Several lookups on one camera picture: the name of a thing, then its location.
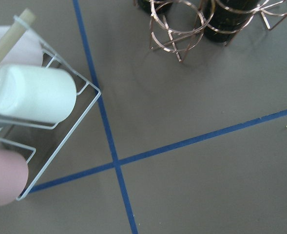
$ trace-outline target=blue tape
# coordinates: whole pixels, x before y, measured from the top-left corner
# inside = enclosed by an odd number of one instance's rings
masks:
[[[90,47],[89,47],[89,44],[88,44],[88,39],[87,39],[87,35],[86,35],[86,31],[85,31],[85,27],[84,27],[84,23],[83,23],[83,19],[82,19],[82,15],[81,15],[81,11],[80,11],[78,0],[73,0],[73,5],[74,5],[77,21],[78,21],[79,31],[80,31],[81,38],[82,38],[82,41],[83,41],[83,46],[84,46],[84,50],[85,50],[85,54],[86,54],[86,58],[87,58],[87,62],[88,62],[89,70],[90,70],[90,74],[92,76],[92,82],[94,83],[94,85],[99,87],[99,83],[98,83],[98,80],[97,80],[97,77],[96,77],[96,70],[94,68],[94,63],[93,63],[93,60],[92,60]],[[113,140],[113,135],[112,135],[112,131],[111,131],[111,128],[110,128],[110,125],[109,125],[108,117],[107,117],[107,114],[106,114],[106,111],[105,111],[105,107],[104,107],[104,102],[103,102],[102,96],[98,99],[98,104],[99,104],[99,108],[100,108],[101,118],[102,118],[102,121],[103,121],[103,125],[104,125],[104,129],[105,129],[107,141],[108,141],[109,147],[110,147],[110,151],[111,151],[111,155],[112,155],[112,159],[113,159],[113,165],[115,167],[115,171],[116,171],[116,175],[117,175],[117,180],[118,180],[118,183],[119,183],[119,186],[120,186],[120,190],[121,190],[121,193],[122,193],[124,205],[125,205],[125,208],[126,208],[128,221],[129,221],[132,233],[133,234],[137,234],[138,230],[137,230],[137,227],[136,227],[136,224],[135,224],[134,215],[133,215],[133,211],[132,211],[132,208],[131,208],[130,200],[129,200],[129,197],[128,197],[128,193],[127,193],[124,177],[123,177],[123,174],[122,174],[122,170],[121,170],[121,167],[120,167],[120,164],[119,164],[119,161],[118,161],[118,156],[117,156],[117,152],[116,152],[116,148],[115,148],[115,144],[114,144],[114,140]]]
[[[218,137],[218,136],[221,136],[221,135],[224,135],[224,134],[227,134],[227,133],[231,133],[231,132],[234,132],[234,131],[237,131],[237,130],[241,130],[241,129],[244,129],[244,128],[247,128],[247,127],[254,126],[256,124],[260,124],[260,123],[267,122],[267,121],[270,121],[270,120],[273,120],[273,119],[277,119],[277,118],[280,118],[280,117],[284,117],[284,116],[287,116],[287,110],[280,111],[278,113],[274,113],[274,114],[271,114],[271,115],[268,115],[268,116],[264,116],[264,117],[261,117],[261,118],[256,118],[256,119],[247,121],[245,123],[239,123],[239,124],[236,124],[236,125],[224,128],[224,129],[220,129],[220,130],[217,130],[217,131],[214,131],[214,132],[210,132],[210,133],[207,133],[207,134],[203,134],[203,135],[200,135],[200,136],[189,138],[189,139],[186,139],[186,140],[183,140],[183,141],[179,141],[177,143],[166,145],[166,146],[154,149],[154,150],[146,151],[144,153],[140,153],[140,154],[137,154],[137,155],[134,155],[134,156],[131,156],[131,157],[127,157],[127,158],[121,159],[119,161],[119,163],[120,163],[120,165],[128,164],[128,163],[131,163],[131,162],[134,162],[134,161],[138,161],[138,160],[141,160],[141,159],[144,159],[144,158],[147,158],[147,157],[151,157],[151,156],[154,156],[154,155],[162,154],[162,153],[167,152],[167,151],[175,150],[175,149],[178,149],[178,148],[181,148],[181,147],[184,147],[184,146],[188,146],[188,145],[191,145],[191,144],[203,141],[203,140],[214,138],[216,136]]]
[[[40,190],[43,190],[43,189],[47,189],[47,188],[50,188],[50,187],[53,187],[53,186],[56,186],[56,185],[59,185],[59,184],[63,184],[63,183],[66,183],[66,182],[69,182],[69,181],[72,181],[72,180],[75,180],[75,179],[79,179],[79,178],[83,178],[83,177],[86,177],[86,176],[90,176],[92,174],[103,172],[103,171],[106,171],[106,170],[112,169],[112,168],[114,168],[113,163],[107,163],[107,164],[104,164],[104,165],[101,165],[101,166],[98,166],[98,167],[94,167],[94,168],[88,169],[86,171],[78,172],[78,173],[75,173],[75,174],[72,174],[72,175],[68,175],[68,176],[65,176],[65,177],[62,177],[62,178],[51,180],[49,182],[42,183],[42,184],[34,186],[31,189],[30,193],[37,192],[37,191],[40,191]]]

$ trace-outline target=copper wire holder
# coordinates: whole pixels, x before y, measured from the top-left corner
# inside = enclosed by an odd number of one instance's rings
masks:
[[[274,7],[284,3],[286,0],[280,0],[279,2],[276,2],[273,4],[269,3],[269,2],[272,2],[272,0],[265,0],[264,3],[259,4],[259,5],[257,5],[256,8],[254,8],[252,10],[248,10],[248,11],[243,11],[243,10],[238,10],[238,9],[228,7],[228,6],[224,5],[220,0],[201,0],[198,7],[195,4],[193,4],[187,0],[166,0],[166,1],[146,0],[146,1],[149,1],[151,4],[150,48],[152,50],[162,49],[166,52],[174,53],[174,54],[176,54],[179,62],[183,62],[185,60],[189,50],[194,48],[200,42],[200,40],[203,37],[205,27],[208,27],[211,30],[213,30],[217,33],[221,33],[221,34],[235,34],[234,37],[232,37],[229,41],[226,41],[224,43],[224,45],[226,46],[226,45],[229,45],[233,41],[233,39],[235,38],[237,33],[242,31],[245,27],[247,27],[249,25],[249,23],[252,21],[255,14],[261,14],[262,19],[266,25],[266,28],[269,31],[273,30],[277,25],[279,25],[282,21],[284,21],[287,18],[287,12],[277,14],[277,13],[272,13],[269,11],[269,9],[274,8]],[[208,2],[208,1],[210,1],[210,3],[211,3],[211,9],[210,9],[210,14],[208,16],[208,19],[206,19],[202,10],[203,10],[204,3]],[[158,4],[161,3],[161,5],[159,5],[157,8],[155,8],[155,5],[154,5],[155,3],[158,3]],[[170,26],[167,22],[165,14],[158,14],[157,13],[162,7],[166,6],[167,4],[171,4],[171,3],[185,4],[194,10],[196,18],[195,18],[195,22],[194,22],[194,28],[192,30],[190,30],[190,31],[178,31],[178,30],[172,29],[172,28],[170,28]],[[233,31],[219,30],[219,29],[214,28],[213,26],[210,25],[210,20],[213,17],[213,14],[215,12],[215,8],[216,8],[217,4],[229,12],[236,13],[236,14],[251,14],[251,16],[249,17],[249,19],[247,19],[242,24],[242,27],[237,29],[237,30],[233,30]],[[271,26],[266,15],[282,17],[282,18],[275,25]],[[200,20],[200,26],[196,26],[198,20]],[[162,30],[167,31],[169,41],[160,42],[160,40],[157,39],[157,37],[154,33],[154,24],[155,23],[157,23],[158,26]],[[179,49],[177,46],[177,42],[179,42],[181,40],[187,40],[187,39],[189,40],[188,45],[183,49]]]

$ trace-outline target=wire rack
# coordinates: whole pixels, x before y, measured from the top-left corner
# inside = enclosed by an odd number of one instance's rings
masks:
[[[30,122],[20,119],[7,119],[0,117],[0,124],[6,125],[5,127],[0,128],[0,147],[5,148],[14,148],[16,151],[22,151],[23,156],[26,158],[26,161],[28,165],[34,160],[34,158],[44,158],[44,162],[42,162],[42,165],[39,167],[39,169],[36,172],[31,172],[33,174],[32,178],[29,176],[29,180],[27,182],[27,185],[24,189],[24,191],[20,194],[19,197],[17,197],[17,200],[21,200],[25,198],[28,193],[31,191],[33,186],[36,184],[38,179],[41,177],[41,175],[44,173],[46,168],[49,166],[49,164],[52,162],[52,160],[55,158],[57,153],[60,151],[60,149],[63,147],[65,142],[69,139],[71,134],[74,132],[74,130],[78,127],[78,125],[82,122],[82,120],[85,118],[87,113],[91,110],[92,106],[95,104],[95,102],[98,100],[98,98],[101,96],[101,91],[98,87],[93,85],[87,78],[85,78],[83,75],[78,73],[76,70],[74,70],[69,63],[67,63],[38,33],[36,33],[28,24],[26,24],[23,20],[21,20],[18,16],[14,16],[14,20],[20,23],[23,27],[25,27],[28,31],[31,31],[39,40],[42,46],[42,51],[44,56],[46,57],[47,64],[43,67],[52,67],[53,65],[56,65],[58,67],[62,66],[63,69],[67,70],[72,77],[74,78],[74,81],[76,83],[76,86],[80,87],[77,89],[77,98],[85,96],[85,93],[89,93],[87,89],[94,90],[94,95],[90,97],[89,100],[84,100],[84,103],[87,104],[80,109],[80,114],[78,116],[75,116],[74,121],[71,115],[65,119],[61,123],[55,123],[55,124],[46,124],[46,123],[39,123],[39,122]],[[23,141],[27,141],[27,134],[25,132],[28,132],[30,129],[40,129],[43,137],[47,136],[47,138],[50,137],[54,129],[57,129],[58,125],[67,126],[65,133],[62,134],[62,137],[58,139],[57,144],[53,145],[51,147],[52,150],[50,150],[49,155],[45,155],[44,157],[42,155],[38,155],[38,148],[34,147],[34,145],[29,145],[23,143]],[[22,128],[22,134],[18,137],[20,140],[12,140],[10,139],[10,133],[15,127],[21,127]]]
[[[252,21],[255,14],[260,14],[262,16],[262,19],[267,27],[268,30],[273,30],[277,25],[279,25],[282,21],[285,20],[287,17],[287,12],[285,13],[273,13],[270,12],[271,8],[277,7],[282,3],[285,3],[286,0],[280,0],[280,1],[272,1],[272,0],[265,0],[262,4],[257,5],[256,8],[249,10],[249,11],[243,11],[243,10],[237,10],[233,9],[231,7],[226,6],[221,2],[221,0],[200,0],[198,6],[194,3],[187,1],[187,0],[163,0],[163,1],[155,1],[155,0],[145,0],[150,2],[151,4],[151,20],[150,20],[150,48],[152,50],[162,49],[166,52],[174,53],[176,54],[179,62],[183,62],[186,58],[188,52],[190,49],[194,48],[202,39],[205,28],[209,28],[215,33],[224,34],[224,35],[232,35],[231,39],[226,41],[224,45],[230,44],[237,33],[242,31],[245,27],[249,25],[249,23]],[[208,16],[204,16],[203,12],[203,6],[207,3],[210,3],[210,13]],[[180,31],[175,30],[170,27],[168,24],[168,19],[166,17],[166,14],[162,14],[161,9],[165,7],[168,4],[184,4],[188,7],[190,7],[194,11],[195,15],[195,22],[194,27],[189,31]],[[234,31],[224,31],[220,30],[218,28],[213,27],[210,25],[210,20],[213,17],[213,14],[215,12],[216,6],[219,6],[223,8],[226,11],[229,11],[231,13],[235,14],[249,14],[250,17],[242,24],[241,28],[234,30]],[[273,26],[270,25],[269,20],[267,19],[267,16],[275,16],[275,17],[282,17],[276,24]],[[165,32],[165,34],[168,34],[169,40],[160,40],[155,35],[155,24],[161,28]],[[187,46],[184,46],[184,48],[178,48],[177,43],[183,40],[189,40],[187,43]]]

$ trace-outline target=white wire rack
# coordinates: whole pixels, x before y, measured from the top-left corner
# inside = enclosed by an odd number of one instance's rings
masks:
[[[37,34],[28,24],[26,24],[23,20],[21,20],[18,16],[14,16],[14,20],[17,21],[18,23],[20,23],[23,27],[25,27],[28,31],[31,31],[34,35],[36,35],[36,37],[38,38],[38,40],[40,41],[41,45],[42,45],[42,51],[44,55],[47,55],[48,57],[50,57],[50,60],[48,62],[48,64],[45,66],[46,68],[50,67],[54,61],[56,61],[57,63],[59,63],[60,65],[64,66],[70,73],[72,73],[72,75],[75,78],[79,79],[79,83],[80,86],[82,86],[78,91],[77,91],[77,97],[82,95],[83,93],[87,92],[87,87],[92,87],[96,93],[95,96],[92,97],[92,99],[90,99],[90,102],[88,102],[87,107],[85,107],[82,110],[82,114],[78,116],[78,118],[76,119],[75,123],[73,125],[70,126],[70,128],[67,130],[65,136],[60,139],[59,143],[57,144],[57,146],[54,148],[53,152],[48,155],[48,157],[46,156],[46,158],[48,158],[44,165],[41,166],[41,168],[39,169],[38,172],[35,173],[34,178],[29,177],[29,181],[27,183],[26,188],[24,189],[24,191],[20,194],[19,197],[17,197],[17,200],[21,200],[23,198],[25,198],[28,193],[31,191],[31,189],[33,188],[33,186],[36,184],[36,182],[38,181],[38,179],[41,177],[41,175],[44,173],[44,171],[46,170],[46,168],[49,166],[49,164],[52,162],[52,160],[55,158],[55,156],[57,155],[57,153],[60,151],[60,149],[63,147],[63,145],[65,144],[65,142],[69,139],[69,137],[71,136],[71,134],[74,132],[74,130],[77,128],[77,126],[81,123],[81,121],[85,118],[85,116],[87,115],[87,113],[91,110],[92,106],[95,104],[95,102],[98,100],[98,98],[101,96],[101,91],[99,90],[99,88],[97,88],[95,85],[93,85],[87,78],[85,78],[83,75],[81,75],[80,73],[78,73],[76,70],[74,70],[69,63],[67,63],[39,34]],[[43,130],[47,130],[49,132],[49,130],[53,130],[55,129],[60,123],[56,123],[53,125],[48,125],[48,124],[44,124],[44,123],[37,123],[37,122],[28,122],[25,120],[11,120],[11,119],[6,119],[6,118],[1,118],[0,117],[0,123],[4,124],[4,125],[10,125],[11,127],[13,126],[22,126],[22,127],[26,127],[26,128],[37,128],[37,129],[43,129]],[[4,132],[4,128],[0,128],[0,135],[6,135],[7,133]],[[17,141],[13,141],[10,139],[7,139],[5,136],[4,137],[0,137],[0,143],[1,144],[6,144],[6,145],[10,145],[10,146],[14,146],[20,149],[24,149],[27,150],[29,152],[29,155],[24,155],[24,157],[26,157],[26,161],[29,164],[33,158],[37,157],[38,155],[36,155],[37,149],[33,146],[27,145],[27,144],[23,144]]]

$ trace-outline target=bottle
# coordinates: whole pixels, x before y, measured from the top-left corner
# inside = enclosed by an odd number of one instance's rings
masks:
[[[0,26],[0,39],[8,31],[10,26]],[[16,63],[41,66],[43,62],[43,51],[36,34],[26,31],[9,53],[1,61],[0,65]]]
[[[148,14],[151,14],[151,0],[137,0],[138,5]],[[155,10],[161,5],[162,3],[154,3]],[[166,4],[165,6],[161,7],[157,13],[164,14],[167,12],[170,7],[172,6],[172,3]]]
[[[59,123],[72,112],[76,85],[57,68],[6,64],[0,66],[0,115]]]
[[[225,6],[242,11],[250,11],[257,7],[260,0],[220,0]],[[204,9],[204,15],[209,17],[211,11],[211,2],[208,1]],[[251,13],[238,14],[224,9],[216,2],[216,9],[210,21],[210,25],[222,31],[235,31],[240,29],[246,21],[252,16]],[[231,40],[236,33],[223,34],[215,32],[209,27],[205,28],[204,35],[215,42],[226,42]]]

